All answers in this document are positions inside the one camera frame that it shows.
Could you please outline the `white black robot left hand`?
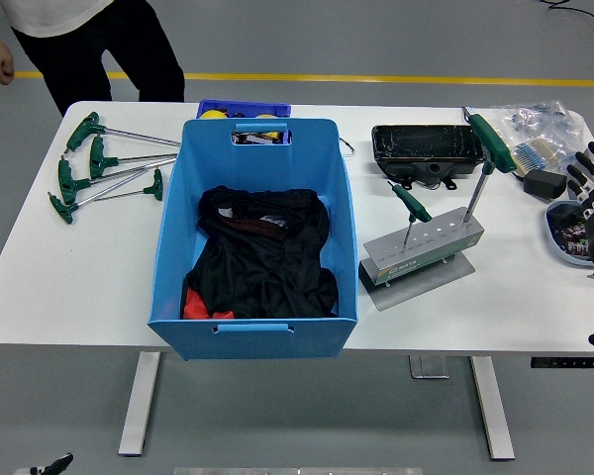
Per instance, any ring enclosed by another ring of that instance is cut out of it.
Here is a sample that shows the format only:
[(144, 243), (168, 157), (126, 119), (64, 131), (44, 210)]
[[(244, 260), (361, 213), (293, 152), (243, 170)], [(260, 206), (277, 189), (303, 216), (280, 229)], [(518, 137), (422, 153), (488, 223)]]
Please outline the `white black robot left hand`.
[(59, 475), (62, 474), (74, 460), (72, 453), (68, 452), (46, 466), (18, 468), (14, 475)]

